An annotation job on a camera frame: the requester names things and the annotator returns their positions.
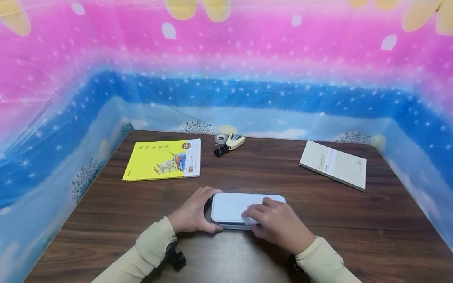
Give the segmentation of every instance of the notebook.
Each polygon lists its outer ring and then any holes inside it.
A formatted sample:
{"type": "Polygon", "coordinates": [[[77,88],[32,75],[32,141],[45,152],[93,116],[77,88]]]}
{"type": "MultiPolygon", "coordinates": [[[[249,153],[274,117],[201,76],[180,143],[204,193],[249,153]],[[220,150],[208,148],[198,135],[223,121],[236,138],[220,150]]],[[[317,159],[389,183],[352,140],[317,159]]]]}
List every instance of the notebook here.
{"type": "Polygon", "coordinates": [[[349,185],[362,192],[366,183],[366,159],[307,141],[299,166],[349,185]]]}
{"type": "Polygon", "coordinates": [[[200,176],[201,140],[135,143],[123,181],[200,176]]]}

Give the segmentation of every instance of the fabric wall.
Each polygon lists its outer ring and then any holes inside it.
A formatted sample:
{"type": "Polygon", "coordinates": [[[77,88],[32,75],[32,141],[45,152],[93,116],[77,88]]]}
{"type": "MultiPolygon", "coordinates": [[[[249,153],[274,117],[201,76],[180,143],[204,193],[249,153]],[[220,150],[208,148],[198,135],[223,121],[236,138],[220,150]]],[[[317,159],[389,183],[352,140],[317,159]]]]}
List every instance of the fabric wall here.
{"type": "Polygon", "coordinates": [[[24,280],[132,130],[372,144],[453,248],[453,0],[12,0],[0,17],[0,282],[24,280]]]}

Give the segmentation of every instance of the tape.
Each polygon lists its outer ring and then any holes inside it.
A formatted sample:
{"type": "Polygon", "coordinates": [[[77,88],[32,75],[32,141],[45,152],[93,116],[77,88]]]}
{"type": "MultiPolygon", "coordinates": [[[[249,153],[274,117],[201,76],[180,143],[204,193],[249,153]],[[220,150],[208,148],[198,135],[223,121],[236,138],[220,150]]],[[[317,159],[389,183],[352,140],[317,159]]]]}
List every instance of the tape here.
{"type": "Polygon", "coordinates": [[[214,136],[214,140],[216,144],[223,145],[227,143],[228,137],[226,134],[217,134],[214,136]]]}

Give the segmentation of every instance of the beige sleeve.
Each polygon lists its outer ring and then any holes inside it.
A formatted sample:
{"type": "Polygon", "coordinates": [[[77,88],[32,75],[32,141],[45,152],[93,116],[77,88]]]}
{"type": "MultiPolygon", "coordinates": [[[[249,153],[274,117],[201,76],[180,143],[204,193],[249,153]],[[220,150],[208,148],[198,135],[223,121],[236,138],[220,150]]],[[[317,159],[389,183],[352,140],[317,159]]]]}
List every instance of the beige sleeve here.
{"type": "Polygon", "coordinates": [[[296,256],[297,264],[316,283],[359,283],[343,263],[343,259],[321,237],[296,256]]]}
{"type": "Polygon", "coordinates": [[[176,240],[167,217],[138,237],[130,250],[102,272],[93,283],[140,283],[165,258],[165,249],[176,240]]]}

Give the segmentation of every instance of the wooden table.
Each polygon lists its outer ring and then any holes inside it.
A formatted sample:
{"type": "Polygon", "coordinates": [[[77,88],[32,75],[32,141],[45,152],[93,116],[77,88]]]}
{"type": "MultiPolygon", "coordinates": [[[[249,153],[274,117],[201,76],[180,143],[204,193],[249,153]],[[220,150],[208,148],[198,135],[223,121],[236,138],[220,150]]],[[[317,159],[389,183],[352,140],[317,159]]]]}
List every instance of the wooden table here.
{"type": "MultiPolygon", "coordinates": [[[[198,187],[281,194],[363,282],[451,282],[453,254],[389,165],[368,145],[323,143],[368,159],[366,192],[298,166],[305,142],[247,138],[220,158],[209,135],[135,131],[115,151],[26,282],[90,282],[198,187]],[[202,139],[199,178],[122,182],[137,141],[202,139]]],[[[251,232],[178,235],[187,266],[147,282],[308,282],[288,254],[251,232]]]]}

